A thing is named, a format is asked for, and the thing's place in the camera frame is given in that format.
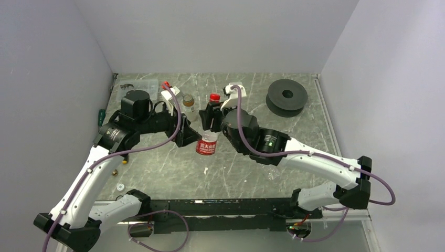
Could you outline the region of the clear bottle red label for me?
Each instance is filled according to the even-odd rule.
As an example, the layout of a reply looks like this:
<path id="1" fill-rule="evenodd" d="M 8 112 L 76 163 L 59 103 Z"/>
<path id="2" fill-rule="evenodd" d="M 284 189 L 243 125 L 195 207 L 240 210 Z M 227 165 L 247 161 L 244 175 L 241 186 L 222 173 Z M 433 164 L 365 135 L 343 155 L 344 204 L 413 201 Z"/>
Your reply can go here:
<path id="1" fill-rule="evenodd" d="M 200 155 L 213 155 L 216 151 L 218 133 L 200 130 L 202 138 L 197 141 L 196 152 Z"/>

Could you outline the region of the ribbed coffee latte bottle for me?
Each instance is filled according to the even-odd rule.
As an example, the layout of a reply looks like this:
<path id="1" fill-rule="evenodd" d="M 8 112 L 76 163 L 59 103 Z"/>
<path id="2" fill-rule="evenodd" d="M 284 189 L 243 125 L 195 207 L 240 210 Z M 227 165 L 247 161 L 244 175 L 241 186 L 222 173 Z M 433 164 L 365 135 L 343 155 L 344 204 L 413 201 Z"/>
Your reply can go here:
<path id="1" fill-rule="evenodd" d="M 197 120 L 198 115 L 197 115 L 197 110 L 195 108 L 195 100 L 191 94 L 185 94 L 183 96 L 183 108 L 184 108 L 184 113 L 190 122 L 194 122 Z"/>

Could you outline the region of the white tea bottle cap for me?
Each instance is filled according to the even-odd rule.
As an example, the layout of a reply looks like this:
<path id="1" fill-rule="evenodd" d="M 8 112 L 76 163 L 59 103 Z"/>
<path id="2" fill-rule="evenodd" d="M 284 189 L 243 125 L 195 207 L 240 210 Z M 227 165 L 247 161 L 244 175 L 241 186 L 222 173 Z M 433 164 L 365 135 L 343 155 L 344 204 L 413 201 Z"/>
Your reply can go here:
<path id="1" fill-rule="evenodd" d="M 125 185 L 122 183 L 119 183 L 116 185 L 116 189 L 117 189 L 117 191 L 121 192 L 125 189 Z"/>

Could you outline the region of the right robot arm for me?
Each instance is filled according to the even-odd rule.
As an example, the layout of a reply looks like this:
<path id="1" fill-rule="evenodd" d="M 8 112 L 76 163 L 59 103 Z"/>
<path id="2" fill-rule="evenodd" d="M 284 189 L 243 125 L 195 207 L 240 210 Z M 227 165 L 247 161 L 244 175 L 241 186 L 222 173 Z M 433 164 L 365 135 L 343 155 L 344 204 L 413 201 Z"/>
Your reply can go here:
<path id="1" fill-rule="evenodd" d="M 289 211 L 301 218 L 319 207 L 342 204 L 352 209 L 366 209 L 370 198 L 372 160 L 362 156 L 347 159 L 317 150 L 283 132 L 260 127 L 257 118 L 235 108 L 221 108 L 220 102 L 208 102 L 199 110 L 204 130 L 222 133 L 242 155 L 264 165 L 296 167 L 328 180 L 313 188 L 293 191 Z"/>

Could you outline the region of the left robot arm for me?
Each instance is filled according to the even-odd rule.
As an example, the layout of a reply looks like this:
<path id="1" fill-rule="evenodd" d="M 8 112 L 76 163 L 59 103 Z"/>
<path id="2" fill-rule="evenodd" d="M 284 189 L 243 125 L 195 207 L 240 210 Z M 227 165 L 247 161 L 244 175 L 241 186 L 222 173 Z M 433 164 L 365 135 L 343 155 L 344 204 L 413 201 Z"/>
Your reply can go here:
<path id="1" fill-rule="evenodd" d="M 161 111 L 144 90 L 130 90 L 121 99 L 120 108 L 110 116 L 93 142 L 89 155 L 66 194 L 48 213 L 40 213 L 34 225 L 46 233 L 43 251 L 51 239 L 73 251 L 90 251 L 100 235 L 129 217 L 142 221 L 149 217 L 151 198 L 133 189 L 105 207 L 94 203 L 112 172 L 137 147 L 144 134 L 166 134 L 166 142 L 178 147 L 200 139 L 197 131 L 181 112 L 177 91 L 165 87 Z"/>

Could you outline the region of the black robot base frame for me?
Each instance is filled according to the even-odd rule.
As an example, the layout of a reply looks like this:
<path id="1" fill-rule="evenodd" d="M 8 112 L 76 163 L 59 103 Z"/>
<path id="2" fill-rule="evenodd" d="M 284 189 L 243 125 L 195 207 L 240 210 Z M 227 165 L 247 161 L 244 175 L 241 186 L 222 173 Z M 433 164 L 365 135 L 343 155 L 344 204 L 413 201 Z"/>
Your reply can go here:
<path id="1" fill-rule="evenodd" d="M 292 221 L 321 219 L 322 211 L 298 208 L 288 197 L 232 199 L 153 199 L 128 221 L 149 221 L 155 234 L 267 229 L 284 232 Z"/>

